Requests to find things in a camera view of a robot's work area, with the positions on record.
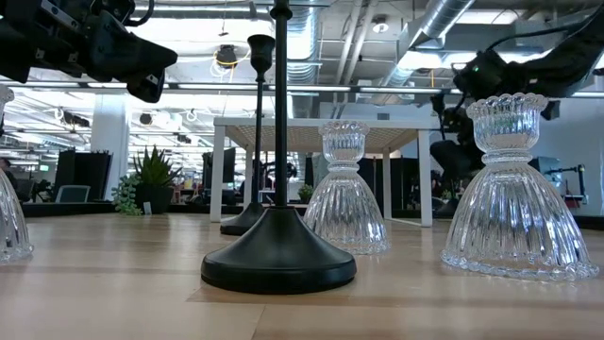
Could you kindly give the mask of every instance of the desk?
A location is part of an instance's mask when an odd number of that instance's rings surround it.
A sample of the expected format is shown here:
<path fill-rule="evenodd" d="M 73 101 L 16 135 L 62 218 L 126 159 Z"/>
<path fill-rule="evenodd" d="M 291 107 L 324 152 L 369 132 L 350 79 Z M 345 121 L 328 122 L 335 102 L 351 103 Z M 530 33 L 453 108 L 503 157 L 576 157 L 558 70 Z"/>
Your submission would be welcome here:
<path fill-rule="evenodd" d="M 323 138 L 319 127 L 328 119 L 289 119 L 287 150 L 293 152 L 322 152 Z M 438 119 L 428 115 L 411 115 L 404 120 L 362 121 L 370 128 L 365 141 L 365 153 L 382 154 L 384 159 L 384 218 L 392 220 L 390 154 L 417 139 L 419 144 L 419 173 L 421 196 L 421 225 L 432 226 L 432 192 L 430 181 L 429 133 L 438 127 Z M 222 169 L 225 163 L 225 137 L 246 150 L 245 182 L 252 182 L 252 160 L 256 136 L 255 118 L 214 118 L 213 168 Z M 275 120 L 262 119 L 262 151 L 275 151 Z M 223 172 L 212 171 L 210 220 L 220 222 Z M 251 190 L 245 190 L 243 204 L 251 201 Z"/>

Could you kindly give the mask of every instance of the black candlestick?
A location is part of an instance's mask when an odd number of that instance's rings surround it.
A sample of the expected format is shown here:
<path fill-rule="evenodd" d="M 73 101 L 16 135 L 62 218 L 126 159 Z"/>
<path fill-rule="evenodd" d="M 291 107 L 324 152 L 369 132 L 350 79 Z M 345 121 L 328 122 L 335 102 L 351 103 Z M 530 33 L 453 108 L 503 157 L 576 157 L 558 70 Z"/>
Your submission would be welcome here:
<path fill-rule="evenodd" d="M 271 16 L 276 21 L 275 51 L 275 204 L 287 207 L 287 21 L 292 19 L 288 0 L 275 0 Z"/>
<path fill-rule="evenodd" d="M 277 22 L 276 146 L 277 206 L 239 240 L 214 251 L 201 263 L 201 279 L 219 288 L 255 294 L 302 294 L 351 282 L 357 273 L 352 255 L 310 230 L 287 207 L 287 0 L 276 0 Z"/>
<path fill-rule="evenodd" d="M 273 49 L 275 48 L 275 39 L 262 34 L 257 34 L 247 39 L 251 49 L 250 62 L 254 70 L 258 73 L 256 82 L 258 82 L 258 103 L 256 105 L 256 145 L 254 163 L 254 178 L 252 179 L 251 191 L 252 202 L 245 207 L 243 212 L 220 226 L 220 232 L 224 235 L 241 236 L 245 234 L 252 226 L 258 222 L 264 213 L 264 207 L 258 200 L 260 187 L 260 143 L 262 134 L 262 89 L 264 86 L 264 74 L 273 66 Z"/>

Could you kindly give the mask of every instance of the green plant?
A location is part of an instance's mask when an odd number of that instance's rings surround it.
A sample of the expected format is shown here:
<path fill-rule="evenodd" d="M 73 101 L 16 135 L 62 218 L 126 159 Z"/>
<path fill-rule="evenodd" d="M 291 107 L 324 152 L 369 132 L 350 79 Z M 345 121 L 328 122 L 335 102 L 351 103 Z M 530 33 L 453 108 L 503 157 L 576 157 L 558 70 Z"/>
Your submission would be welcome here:
<path fill-rule="evenodd" d="M 138 175 L 123 176 L 117 188 L 111 188 L 115 211 L 129 216 L 140 216 L 143 212 L 134 202 L 136 186 L 141 182 Z"/>
<path fill-rule="evenodd" d="M 166 159 L 164 151 L 159 152 L 156 146 L 149 156 L 147 148 L 144 149 L 144 157 L 134 157 L 134 168 L 141 178 L 142 184 L 155 186 L 170 186 L 172 179 L 178 176 L 182 168 L 172 171 L 172 164 Z"/>
<path fill-rule="evenodd" d="M 312 197 L 312 187 L 308 184 L 304 184 L 299 190 L 298 195 L 302 201 L 309 201 Z"/>

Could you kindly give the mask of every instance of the cable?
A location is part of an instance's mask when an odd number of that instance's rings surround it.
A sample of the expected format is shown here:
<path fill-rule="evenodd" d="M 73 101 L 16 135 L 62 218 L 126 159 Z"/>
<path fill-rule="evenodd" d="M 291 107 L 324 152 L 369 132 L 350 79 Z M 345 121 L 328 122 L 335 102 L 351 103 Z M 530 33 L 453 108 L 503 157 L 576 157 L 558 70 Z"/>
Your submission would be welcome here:
<path fill-rule="evenodd" d="M 550 29 L 545 29 L 545 30 L 541 30 L 541 31 L 532 32 L 532 33 L 524 33 L 524 34 L 512 35 L 512 36 L 509 36 L 509 37 L 506 37 L 506 38 L 499 39 L 496 42 L 493 42 L 491 44 L 491 46 L 489 46 L 487 48 L 487 51 L 494 49 L 500 43 L 506 42 L 506 41 L 508 41 L 510 39 L 514 39 L 514 38 L 517 39 L 517 38 L 537 37 L 537 36 L 542 36 L 542 35 L 546 35 L 546 34 L 565 32 L 565 31 L 574 31 L 573 34 L 576 34 L 577 32 L 581 32 L 581 30 L 583 28 L 585 28 L 587 25 L 589 25 L 595 19 L 595 17 L 599 15 L 599 13 L 602 10 L 604 10 L 604 2 L 602 2 L 602 4 L 600 5 L 600 7 L 598 9 L 596 9 L 596 11 L 594 11 L 594 13 L 592 13 L 592 15 L 588 19 L 584 20 L 581 23 L 572 24 L 572 25 L 564 25 L 564 26 L 560 26 L 558 28 L 550 28 Z"/>
<path fill-rule="evenodd" d="M 492 20 L 491 25 L 495 23 L 495 21 L 497 21 L 497 19 L 499 19 L 500 16 L 503 15 L 503 13 L 507 12 L 507 11 L 512 11 L 514 14 L 516 14 L 516 16 L 518 17 L 518 19 L 520 19 L 520 14 L 518 14 L 518 12 L 516 11 L 516 9 L 513 8 L 505 8 L 502 11 L 499 12 L 499 14 L 497 14 L 497 16 L 495 16 L 495 18 Z"/>
<path fill-rule="evenodd" d="M 544 29 L 544 30 L 540 30 L 540 31 L 536 31 L 536 32 L 531 32 L 531 33 L 524 33 L 524 34 L 514 34 L 502 39 L 499 39 L 496 42 L 493 42 L 489 47 L 487 47 L 487 51 L 488 50 L 492 50 L 495 47 L 497 47 L 499 44 L 504 43 L 508 40 L 511 39 L 518 39 L 518 38 L 529 38 L 529 37 L 537 37 L 537 36 L 542 36 L 542 35 L 546 35 L 546 34 L 552 34 L 552 33 L 558 33 L 558 32 L 564 32 L 564 31 L 569 31 L 569 30 L 575 30 L 577 28 L 581 28 L 583 26 L 583 24 L 572 24 L 572 25 L 565 25 L 565 26 L 560 26 L 557 28 L 550 28 L 550 29 Z"/>
<path fill-rule="evenodd" d="M 149 8 L 147 9 L 147 12 L 144 14 L 144 16 L 141 19 L 139 19 L 138 21 L 134 21 L 134 20 L 130 20 L 130 19 L 125 20 L 124 26 L 138 27 L 138 26 L 145 24 L 146 22 L 149 21 L 149 19 L 151 19 L 151 16 L 153 16 L 154 9 L 155 9 L 155 0 L 149 0 Z"/>

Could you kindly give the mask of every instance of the clear glass candlestick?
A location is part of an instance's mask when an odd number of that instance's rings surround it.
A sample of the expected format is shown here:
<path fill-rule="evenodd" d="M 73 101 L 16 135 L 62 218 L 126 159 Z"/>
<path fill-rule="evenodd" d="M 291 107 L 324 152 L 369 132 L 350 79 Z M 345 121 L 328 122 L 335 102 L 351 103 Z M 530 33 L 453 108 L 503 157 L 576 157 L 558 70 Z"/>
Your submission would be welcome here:
<path fill-rule="evenodd" d="M 5 105 L 13 99 L 12 90 L 0 84 L 0 121 Z M 0 264 L 27 258 L 32 251 L 21 204 L 7 175 L 0 170 Z"/>
<path fill-rule="evenodd" d="M 319 128 L 329 174 L 304 215 L 315 233 L 352 254 L 375 254 L 390 247 L 376 198 L 357 174 L 368 132 L 359 122 L 330 122 Z"/>
<path fill-rule="evenodd" d="M 468 108 L 486 167 L 455 212 L 442 259 L 517 279 L 574 281 L 597 275 L 558 191 L 528 165 L 539 139 L 541 95 L 504 94 Z"/>

